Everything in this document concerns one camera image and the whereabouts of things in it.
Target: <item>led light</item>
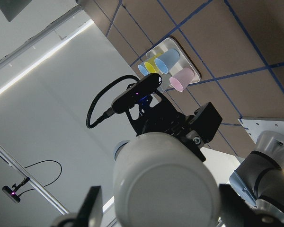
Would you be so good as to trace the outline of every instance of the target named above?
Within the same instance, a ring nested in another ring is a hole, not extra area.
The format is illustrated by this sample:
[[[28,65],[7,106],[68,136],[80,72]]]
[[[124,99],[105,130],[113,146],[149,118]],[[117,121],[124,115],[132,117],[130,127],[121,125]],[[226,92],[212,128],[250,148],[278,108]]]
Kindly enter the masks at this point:
[[[2,88],[0,88],[0,95],[3,92],[5,92],[7,89],[9,89],[11,86],[13,86],[16,82],[21,80],[31,70],[36,68],[38,65],[40,65],[42,62],[44,62],[46,59],[50,58],[54,53],[56,53],[58,50],[60,50],[62,47],[64,47],[70,40],[72,40],[77,35],[79,35],[83,31],[85,31],[92,24],[94,24],[94,22],[92,20],[87,21],[77,32],[75,32],[73,35],[71,35],[70,37],[68,37],[65,40],[63,40],[63,42],[61,42],[60,44],[55,46],[52,50],[50,50],[48,53],[46,53],[42,58],[37,60],[35,63],[33,63],[31,66],[29,66],[26,70],[21,72],[18,76],[16,76],[10,82],[8,82],[6,85],[4,85]]]
[[[104,213],[108,208],[110,208],[110,207],[114,204],[114,202],[115,202],[115,198],[114,198],[114,196],[113,196],[112,198],[110,198],[109,201],[107,201],[106,204],[103,205],[103,207],[102,207],[103,213]]]

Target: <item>cup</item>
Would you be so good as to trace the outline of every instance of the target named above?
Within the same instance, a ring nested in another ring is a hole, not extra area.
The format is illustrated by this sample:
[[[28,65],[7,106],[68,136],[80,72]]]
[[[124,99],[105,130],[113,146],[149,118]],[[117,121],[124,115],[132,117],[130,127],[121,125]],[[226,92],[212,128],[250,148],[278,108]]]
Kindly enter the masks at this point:
[[[138,69],[139,71],[144,75],[147,76],[150,72],[148,72],[148,70],[145,68],[144,66],[144,62],[142,62],[141,64],[138,65]]]
[[[162,83],[161,85],[157,88],[158,91],[163,93],[170,85],[169,78],[171,78],[171,75],[169,73],[161,75],[162,77]]]
[[[148,72],[150,72],[150,73],[153,73],[153,72],[158,73],[159,72],[159,69],[155,64],[155,59],[158,58],[161,55],[162,55],[162,53],[158,53],[155,56],[144,61],[144,66],[148,70]]]
[[[161,72],[166,74],[177,63],[179,59],[179,52],[175,49],[169,49],[168,51],[166,51],[161,56],[155,59],[155,64]]]
[[[170,83],[177,91],[184,91],[184,89],[191,83],[195,73],[190,68],[183,68],[181,71],[177,72],[173,77],[169,78]]]

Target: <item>screw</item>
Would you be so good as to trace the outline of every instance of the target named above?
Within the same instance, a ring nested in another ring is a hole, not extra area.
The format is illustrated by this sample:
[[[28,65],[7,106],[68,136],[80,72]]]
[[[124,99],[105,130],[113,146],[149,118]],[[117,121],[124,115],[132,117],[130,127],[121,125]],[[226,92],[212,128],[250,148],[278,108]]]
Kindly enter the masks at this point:
[[[193,142],[195,142],[196,145],[200,145],[200,143],[201,143],[200,137],[195,136],[195,137],[193,138]]]
[[[270,216],[264,216],[262,218],[262,222],[267,223],[267,224],[271,224],[274,222],[274,218],[270,217]]]

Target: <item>yellow cup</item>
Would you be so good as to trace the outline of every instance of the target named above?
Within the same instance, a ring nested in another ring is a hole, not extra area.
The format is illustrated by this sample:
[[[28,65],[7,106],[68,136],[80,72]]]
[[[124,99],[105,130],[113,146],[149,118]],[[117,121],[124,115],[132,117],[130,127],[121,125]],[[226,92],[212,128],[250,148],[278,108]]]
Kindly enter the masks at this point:
[[[158,58],[161,54],[162,53],[158,53],[155,56],[147,59],[144,62],[145,68],[148,70],[148,72],[150,72],[150,73],[153,73],[153,72],[158,73],[159,72],[159,69],[158,69],[158,67],[155,64],[155,59]]]

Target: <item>metal pole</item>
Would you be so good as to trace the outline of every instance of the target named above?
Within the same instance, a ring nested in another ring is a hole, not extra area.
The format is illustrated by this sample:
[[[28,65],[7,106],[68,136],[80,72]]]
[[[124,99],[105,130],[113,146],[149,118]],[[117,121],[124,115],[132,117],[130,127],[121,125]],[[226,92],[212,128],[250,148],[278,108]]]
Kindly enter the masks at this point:
[[[10,166],[16,169],[23,177],[29,177],[29,183],[46,198],[54,207],[57,208],[63,215],[69,214],[69,211],[53,197],[26,169],[19,164],[2,146],[0,146],[0,156],[8,162]]]
[[[14,50],[12,53],[8,54],[7,56],[3,57],[0,60],[0,69],[4,67],[6,64],[10,63],[12,60],[14,60],[16,57],[18,57],[20,54],[22,54],[24,51],[26,51],[28,48],[33,46],[35,43],[37,43],[39,40],[47,36],[50,32],[55,30],[57,27],[59,27],[61,24],[63,24],[65,21],[67,21],[69,18],[76,15],[78,12],[83,10],[83,7],[80,5],[75,6],[71,10],[69,10],[67,13],[63,14],[61,17],[56,19],[54,22],[50,23],[44,30],[36,34],[35,36],[28,39],[25,43],[23,43],[20,47],[18,47],[16,50]]]

